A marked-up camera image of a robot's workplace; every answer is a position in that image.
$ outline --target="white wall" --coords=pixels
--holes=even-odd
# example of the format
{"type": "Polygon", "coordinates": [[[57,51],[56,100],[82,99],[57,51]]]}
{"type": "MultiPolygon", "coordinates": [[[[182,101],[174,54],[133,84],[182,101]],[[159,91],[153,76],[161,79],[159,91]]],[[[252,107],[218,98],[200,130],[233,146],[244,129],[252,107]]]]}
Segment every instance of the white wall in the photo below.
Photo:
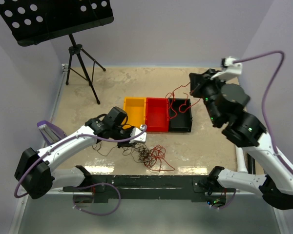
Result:
{"type": "Polygon", "coordinates": [[[51,42],[20,47],[0,17],[0,234],[8,232],[17,203],[17,163],[25,149],[41,147],[36,124],[50,118],[60,80],[51,42]]]}
{"type": "MultiPolygon", "coordinates": [[[[75,39],[103,65],[215,66],[243,55],[272,1],[111,0],[114,22],[75,39]]],[[[68,63],[69,38],[52,44],[68,63]]]]}
{"type": "MultiPolygon", "coordinates": [[[[274,49],[283,50],[286,60],[268,94],[267,115],[278,147],[293,163],[293,0],[273,2],[243,57],[274,49]]],[[[279,59],[274,55],[243,65],[240,84],[251,96],[248,111],[261,120],[261,98],[279,59]]],[[[285,214],[293,234],[293,211],[285,214]]]]}

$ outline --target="tripod leg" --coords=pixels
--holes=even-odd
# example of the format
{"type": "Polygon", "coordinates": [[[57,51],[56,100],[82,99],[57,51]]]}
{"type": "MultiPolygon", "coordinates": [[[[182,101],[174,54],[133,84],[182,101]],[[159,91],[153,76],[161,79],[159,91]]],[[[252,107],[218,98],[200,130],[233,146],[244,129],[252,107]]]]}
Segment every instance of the tripod leg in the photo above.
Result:
{"type": "Polygon", "coordinates": [[[89,82],[89,85],[90,85],[90,87],[91,87],[91,89],[92,89],[92,92],[93,92],[94,96],[96,97],[97,103],[100,104],[99,98],[98,98],[98,96],[97,96],[97,94],[96,94],[96,91],[95,91],[94,88],[93,88],[93,85],[92,85],[92,83],[91,83],[91,80],[90,80],[90,77],[89,77],[88,72],[87,72],[87,70],[86,70],[86,67],[84,66],[84,61],[83,61],[83,59],[82,59],[82,56],[81,56],[80,54],[77,54],[77,58],[78,58],[78,60],[79,60],[80,65],[82,66],[82,69],[83,69],[83,71],[84,71],[84,75],[86,76],[86,78],[87,78],[87,80],[88,80],[88,82],[89,82]]]}
{"type": "Polygon", "coordinates": [[[95,62],[99,67],[102,68],[102,70],[105,72],[106,69],[101,65],[99,64],[86,50],[82,49],[82,51],[84,52],[85,55],[87,55],[93,62],[95,62]]]}
{"type": "Polygon", "coordinates": [[[72,55],[69,55],[69,63],[68,63],[68,70],[67,70],[67,77],[66,77],[66,85],[68,85],[69,74],[70,74],[70,66],[72,65],[72,55]]]}

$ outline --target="black music stand tray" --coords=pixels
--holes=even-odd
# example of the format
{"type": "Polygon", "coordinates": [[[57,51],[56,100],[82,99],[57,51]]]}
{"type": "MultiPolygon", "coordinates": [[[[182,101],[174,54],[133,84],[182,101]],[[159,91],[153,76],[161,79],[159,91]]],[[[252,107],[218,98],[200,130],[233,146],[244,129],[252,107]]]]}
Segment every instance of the black music stand tray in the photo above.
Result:
{"type": "Polygon", "coordinates": [[[95,63],[102,67],[82,45],[76,44],[73,33],[86,29],[103,26],[114,21],[109,0],[0,0],[0,15],[9,26],[20,46],[37,45],[43,41],[69,35],[72,45],[69,48],[69,72],[74,71],[70,66],[72,56],[77,55],[85,77],[92,92],[100,104],[93,87],[92,80],[85,68],[80,51],[83,51],[95,63]]]}

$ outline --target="round hole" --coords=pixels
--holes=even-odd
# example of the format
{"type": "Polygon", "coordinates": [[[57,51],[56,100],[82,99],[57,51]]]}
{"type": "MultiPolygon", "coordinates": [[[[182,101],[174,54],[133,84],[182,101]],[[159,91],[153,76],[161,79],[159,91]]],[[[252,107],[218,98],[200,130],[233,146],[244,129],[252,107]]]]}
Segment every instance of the round hole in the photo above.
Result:
{"type": "Polygon", "coordinates": [[[85,11],[87,10],[87,8],[86,8],[85,6],[81,6],[81,7],[80,7],[80,10],[81,10],[82,12],[85,12],[85,11]]]}
{"type": "Polygon", "coordinates": [[[37,22],[41,23],[43,21],[43,18],[41,16],[36,17],[37,22]]]}
{"type": "Polygon", "coordinates": [[[4,0],[0,0],[0,4],[3,5],[4,4],[4,0]]]}
{"type": "Polygon", "coordinates": [[[24,14],[24,13],[25,13],[25,9],[22,8],[22,7],[19,7],[19,8],[18,8],[18,12],[19,12],[20,14],[24,14]]]}
{"type": "Polygon", "coordinates": [[[11,11],[5,11],[4,14],[8,17],[11,17],[13,15],[11,11]]]}
{"type": "Polygon", "coordinates": [[[13,23],[12,23],[12,26],[13,26],[14,28],[19,28],[19,27],[20,27],[20,24],[17,23],[17,22],[13,22],[13,23]]]}
{"type": "Polygon", "coordinates": [[[37,7],[35,4],[31,4],[31,5],[30,5],[30,9],[31,9],[32,11],[37,11],[37,10],[38,10],[38,7],[37,7]]]}
{"type": "Polygon", "coordinates": [[[30,19],[25,19],[25,20],[24,20],[24,23],[25,23],[26,25],[31,25],[31,21],[30,21],[30,19]]]}

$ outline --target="purple cable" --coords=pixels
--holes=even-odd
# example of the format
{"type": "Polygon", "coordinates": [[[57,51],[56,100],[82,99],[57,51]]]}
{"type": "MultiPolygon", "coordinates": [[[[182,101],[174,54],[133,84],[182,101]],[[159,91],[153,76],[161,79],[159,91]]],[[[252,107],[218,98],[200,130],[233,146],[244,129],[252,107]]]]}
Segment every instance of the purple cable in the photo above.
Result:
{"type": "Polygon", "coordinates": [[[235,197],[235,194],[236,194],[236,189],[234,190],[233,195],[232,195],[232,197],[230,198],[230,200],[229,200],[225,205],[223,205],[223,206],[221,206],[221,207],[215,207],[215,206],[212,206],[212,207],[213,207],[214,209],[223,209],[223,208],[226,208],[227,206],[230,205],[230,203],[232,203],[232,201],[233,201],[233,199],[234,199],[234,197],[235,197]]]}
{"type": "Polygon", "coordinates": [[[108,184],[108,183],[98,183],[98,184],[93,184],[93,185],[89,185],[89,186],[86,186],[86,187],[80,187],[78,189],[89,189],[89,188],[92,188],[92,187],[95,187],[95,186],[98,186],[98,185],[107,185],[107,186],[110,186],[110,187],[112,187],[113,189],[116,190],[116,192],[118,194],[118,203],[117,203],[116,207],[113,210],[111,210],[110,212],[106,212],[106,213],[94,213],[94,212],[87,211],[87,210],[84,210],[84,209],[80,208],[79,206],[76,205],[75,200],[73,200],[74,207],[76,207],[79,211],[85,212],[87,214],[98,215],[98,216],[110,215],[111,213],[115,212],[118,209],[119,205],[121,204],[121,193],[119,192],[119,190],[114,185],[108,184]]]}
{"type": "Polygon", "coordinates": [[[147,130],[147,126],[144,124],[143,125],[144,129],[138,134],[138,135],[135,135],[135,136],[132,136],[132,137],[129,137],[127,139],[122,139],[122,140],[110,140],[110,139],[105,139],[105,138],[102,138],[102,137],[99,137],[99,136],[95,136],[95,135],[90,135],[90,134],[79,134],[77,136],[72,136],[68,139],[65,139],[64,141],[62,141],[61,143],[57,144],[57,145],[54,145],[53,148],[50,149],[50,152],[46,152],[44,155],[42,155],[40,158],[38,158],[28,169],[27,171],[22,175],[22,177],[20,178],[18,184],[16,185],[16,188],[14,190],[14,197],[15,198],[21,198],[23,196],[26,196],[28,193],[24,193],[22,195],[18,195],[18,190],[21,186],[21,184],[23,183],[24,179],[26,178],[26,176],[29,174],[29,172],[35,167],[38,165],[39,162],[41,162],[45,157],[47,157],[48,155],[51,154],[51,152],[55,151],[57,148],[59,148],[60,146],[66,144],[67,142],[73,140],[73,139],[76,139],[78,137],[92,137],[92,138],[95,138],[95,139],[99,139],[99,140],[103,140],[103,141],[108,141],[108,142],[116,142],[116,143],[120,143],[120,142],[126,142],[126,141],[129,141],[129,140],[133,140],[139,136],[141,136],[143,133],[146,132],[147,130]]]}
{"type": "Polygon", "coordinates": [[[268,118],[267,118],[267,114],[266,114],[266,98],[267,98],[267,94],[268,94],[268,91],[272,85],[272,82],[274,81],[276,75],[278,74],[282,64],[283,64],[283,61],[285,59],[285,53],[282,51],[282,50],[273,50],[273,51],[270,51],[270,52],[266,52],[266,53],[263,53],[263,54],[260,54],[260,55],[257,55],[257,56],[253,56],[253,57],[249,57],[249,58],[244,58],[244,59],[240,59],[240,60],[236,60],[234,61],[233,63],[240,63],[240,62],[247,62],[247,61],[251,61],[251,60],[254,60],[254,59],[258,59],[258,58],[261,58],[261,57],[265,57],[265,56],[268,56],[268,55],[272,55],[272,54],[280,54],[281,55],[281,60],[275,70],[275,72],[273,73],[272,75],[272,78],[270,79],[268,85],[267,85],[267,88],[264,92],[264,95],[263,95],[263,99],[262,99],[262,113],[263,113],[263,117],[264,117],[264,121],[266,123],[266,126],[268,128],[268,132],[270,133],[270,137],[271,137],[271,140],[272,140],[272,148],[273,148],[273,151],[275,152],[277,158],[280,160],[280,162],[291,172],[291,174],[293,175],[293,169],[291,168],[291,166],[289,166],[286,161],[282,158],[282,156],[279,154],[278,152],[278,149],[277,149],[277,145],[276,145],[276,141],[275,141],[275,138],[274,138],[274,135],[272,133],[272,128],[269,124],[269,121],[268,121],[268,118]]]}

